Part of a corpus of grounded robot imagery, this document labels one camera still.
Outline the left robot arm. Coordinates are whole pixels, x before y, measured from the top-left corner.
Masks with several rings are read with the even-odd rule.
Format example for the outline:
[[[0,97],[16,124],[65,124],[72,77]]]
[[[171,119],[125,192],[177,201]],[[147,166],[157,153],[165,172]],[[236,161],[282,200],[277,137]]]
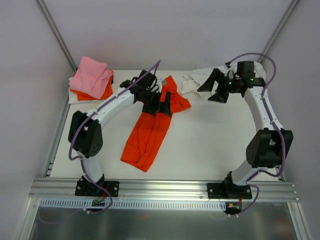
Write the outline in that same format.
[[[93,196],[100,195],[104,190],[105,178],[98,153],[103,147],[102,131],[107,123],[136,102],[143,104],[143,113],[172,115],[172,94],[157,88],[157,77],[150,71],[142,70],[138,77],[123,81],[115,93],[100,105],[87,112],[78,110],[72,115],[68,133],[69,150],[76,151],[77,156],[70,156],[69,159],[80,161],[83,177],[88,181],[86,189]]]

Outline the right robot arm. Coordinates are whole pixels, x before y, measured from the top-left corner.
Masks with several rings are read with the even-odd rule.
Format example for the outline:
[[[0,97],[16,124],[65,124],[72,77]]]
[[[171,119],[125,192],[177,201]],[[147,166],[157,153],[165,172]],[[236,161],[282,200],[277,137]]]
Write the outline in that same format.
[[[214,68],[198,92],[217,88],[209,101],[225,104],[230,94],[240,94],[249,106],[256,133],[245,150],[244,162],[221,183],[208,183],[209,199],[251,199],[251,181],[261,173],[277,178],[269,170],[283,167],[294,139],[293,132],[279,122],[268,97],[264,70],[253,61],[240,61],[226,69]]]

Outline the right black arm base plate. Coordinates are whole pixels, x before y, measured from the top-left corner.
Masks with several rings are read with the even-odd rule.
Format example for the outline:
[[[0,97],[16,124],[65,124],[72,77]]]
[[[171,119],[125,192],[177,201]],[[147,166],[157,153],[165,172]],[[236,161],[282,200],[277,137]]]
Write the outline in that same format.
[[[209,199],[240,199],[245,200],[252,199],[252,191],[248,185],[235,185],[233,183],[227,184],[225,182],[220,183],[208,183],[207,184],[207,196]]]

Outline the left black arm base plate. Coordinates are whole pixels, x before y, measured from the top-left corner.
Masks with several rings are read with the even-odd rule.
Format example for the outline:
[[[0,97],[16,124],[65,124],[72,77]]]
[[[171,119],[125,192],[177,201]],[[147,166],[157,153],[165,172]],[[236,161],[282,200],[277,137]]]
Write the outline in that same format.
[[[118,197],[120,189],[119,181],[107,181],[101,178],[96,184],[99,187],[95,186],[93,183],[82,177],[80,180],[77,181],[74,195],[78,197],[107,196],[105,191],[101,189],[104,188],[109,192],[109,194],[112,197]]]

